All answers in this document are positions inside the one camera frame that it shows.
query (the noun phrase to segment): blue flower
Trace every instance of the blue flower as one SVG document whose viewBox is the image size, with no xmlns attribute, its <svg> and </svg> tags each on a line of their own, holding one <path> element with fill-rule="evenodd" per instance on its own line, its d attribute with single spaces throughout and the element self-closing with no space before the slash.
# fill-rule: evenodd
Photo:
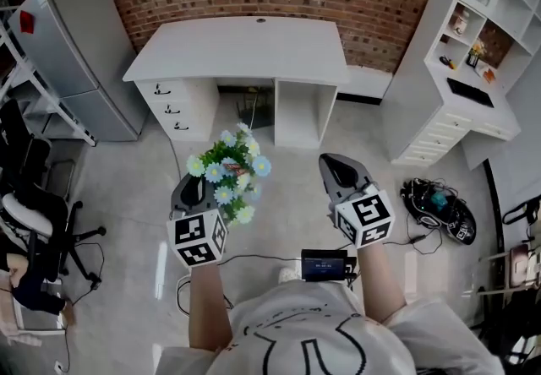
<svg viewBox="0 0 541 375">
<path fill-rule="evenodd" d="M 219 182 L 223 178 L 224 168 L 217 163 L 211 163 L 206 167 L 205 178 L 209 182 Z"/>
<path fill-rule="evenodd" d="M 233 199 L 233 190 L 227 186 L 221 186 L 214 191 L 214 199 L 218 205 L 229 204 Z"/>
<path fill-rule="evenodd" d="M 205 165 L 203 165 L 200 158 L 195 157 L 194 155 L 191 155 L 188 158 L 186 166 L 188 167 L 188 172 L 190 175 L 194 177 L 201 177 L 203 174 L 205 174 Z"/>
<path fill-rule="evenodd" d="M 232 159 L 231 157 L 226 157 L 224 160 L 221 161 L 222 165 L 236 165 L 237 162 Z M 226 177 L 233 177 L 235 175 L 235 171 L 229 171 L 225 166 L 224 168 L 224 174 Z"/>
<path fill-rule="evenodd" d="M 252 162 L 254 172 L 260 177 L 266 177 L 271 172 L 272 166 L 269 160 L 263 155 L 257 156 Z"/>
<path fill-rule="evenodd" d="M 252 130 L 243 122 L 240 122 L 237 124 L 238 128 L 241 129 L 244 133 L 246 133 L 248 136 L 252 136 Z"/>
<path fill-rule="evenodd" d="M 255 208 L 251 205 L 248 205 L 246 207 L 241 208 L 237 212 L 236 219 L 240 223 L 249 223 L 252 220 L 252 217 L 254 217 Z"/>
<path fill-rule="evenodd" d="M 257 201 L 259 198 L 261 198 L 261 185 L 256 184 L 251 192 L 251 197 L 253 201 Z"/>
<path fill-rule="evenodd" d="M 234 135 L 231 135 L 229 130 L 224 130 L 220 135 L 220 139 L 227 145 L 227 147 L 234 147 L 235 143 L 237 143 L 237 138 L 235 138 Z"/>
</svg>

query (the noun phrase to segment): refrigerator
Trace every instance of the refrigerator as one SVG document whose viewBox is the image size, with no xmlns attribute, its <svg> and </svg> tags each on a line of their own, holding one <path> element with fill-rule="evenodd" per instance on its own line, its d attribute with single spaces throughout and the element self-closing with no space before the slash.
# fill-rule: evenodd
<svg viewBox="0 0 541 375">
<path fill-rule="evenodd" d="M 21 12 L 31 15 L 32 31 L 22 31 Z M 122 81 L 135 51 L 113 0 L 26 0 L 8 22 L 37 73 L 96 140 L 139 137 L 149 109 L 135 84 Z"/>
</svg>

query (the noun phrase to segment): hand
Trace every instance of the hand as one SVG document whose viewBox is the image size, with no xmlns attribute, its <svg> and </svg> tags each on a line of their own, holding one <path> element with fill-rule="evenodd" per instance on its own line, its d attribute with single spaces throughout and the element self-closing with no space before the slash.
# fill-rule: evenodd
<svg viewBox="0 0 541 375">
<path fill-rule="evenodd" d="M 16 274 L 16 273 L 13 273 L 10 277 L 9 277 L 9 280 L 11 281 L 11 286 L 13 288 L 19 288 L 19 284 L 20 284 L 20 275 L 19 274 Z"/>
</svg>

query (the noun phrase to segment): concrete floor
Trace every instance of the concrete floor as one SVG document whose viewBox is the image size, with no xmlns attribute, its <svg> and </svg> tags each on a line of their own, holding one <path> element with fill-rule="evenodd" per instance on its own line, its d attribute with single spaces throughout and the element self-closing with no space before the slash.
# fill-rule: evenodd
<svg viewBox="0 0 541 375">
<path fill-rule="evenodd" d="M 235 128 L 234 100 L 233 95 L 221 98 L 212 139 L 223 129 Z M 475 216 L 475 243 L 458 246 L 443 236 L 443 246 L 429 256 L 409 246 L 386 247 L 409 301 L 441 296 L 465 322 L 473 322 L 479 301 L 472 292 L 486 284 L 489 276 L 488 267 L 477 269 L 476 264 L 480 256 L 495 252 L 495 223 L 484 172 L 467 169 L 460 145 L 427 170 L 391 166 L 381 142 L 379 107 L 344 101 L 335 105 L 320 150 L 277 148 L 272 128 L 256 130 L 254 135 L 272 163 L 272 173 L 262 181 L 263 195 L 254 220 L 231 229 L 224 258 L 238 253 L 296 258 L 302 248 L 346 244 L 326 217 L 328 198 L 318 169 L 320 153 L 335 152 L 361 161 L 386 189 L 396 211 L 394 242 L 407 240 L 406 210 L 398 196 L 402 182 L 411 177 L 445 178 Z M 205 151 L 211 143 L 176 142 L 174 147 L 184 174 L 188 156 Z M 103 284 L 75 309 L 78 323 L 68 332 L 71 373 L 153 373 L 162 347 L 188 343 L 188 319 L 175 303 L 176 282 L 187 271 L 170 252 L 165 228 L 177 183 L 171 146 L 154 117 L 149 117 L 139 142 L 99 143 L 84 149 L 72 197 L 85 204 L 77 231 L 105 226 L 107 235 L 93 241 L 101 243 L 106 260 Z M 426 230 L 410 220 L 410 232 L 417 235 Z M 435 232 L 418 248 L 431 251 L 439 242 Z M 98 248 L 80 247 L 79 252 L 89 269 L 97 272 Z M 232 302 L 257 296 L 276 283 L 277 271 L 287 264 L 235 260 L 221 268 L 225 292 Z M 73 266 L 71 272 L 64 284 L 75 299 L 88 290 L 88 283 Z M 18 369 L 14 373 L 54 373 L 55 360 L 67 362 L 63 341 L 63 337 L 45 338 L 41 348 L 2 346 L 0 355 Z"/>
</svg>

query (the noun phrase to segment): chair base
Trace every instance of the chair base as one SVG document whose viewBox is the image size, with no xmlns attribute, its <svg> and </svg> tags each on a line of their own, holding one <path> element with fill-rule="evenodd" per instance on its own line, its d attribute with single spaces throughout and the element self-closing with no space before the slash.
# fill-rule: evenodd
<svg viewBox="0 0 541 375">
<path fill-rule="evenodd" d="M 68 259 L 68 255 L 71 255 L 71 258 L 74 260 L 75 265 L 77 265 L 77 268 L 79 269 L 83 277 L 91 282 L 90 288 L 92 290 L 96 290 L 101 284 L 101 279 L 96 273 L 88 273 L 86 271 L 83 262 L 77 254 L 76 247 L 79 243 L 83 242 L 84 240 L 88 240 L 93 236 L 105 236 L 107 230 L 103 226 L 100 226 L 96 230 L 74 235 L 75 215 L 77 213 L 77 210 L 82 208 L 83 203 L 81 201 L 77 201 L 69 212 L 68 226 L 66 228 L 67 249 L 63 250 L 62 257 L 60 258 L 60 265 L 58 271 L 60 272 L 60 274 L 63 275 L 69 274 L 69 271 L 66 268 L 66 260 Z"/>
</svg>

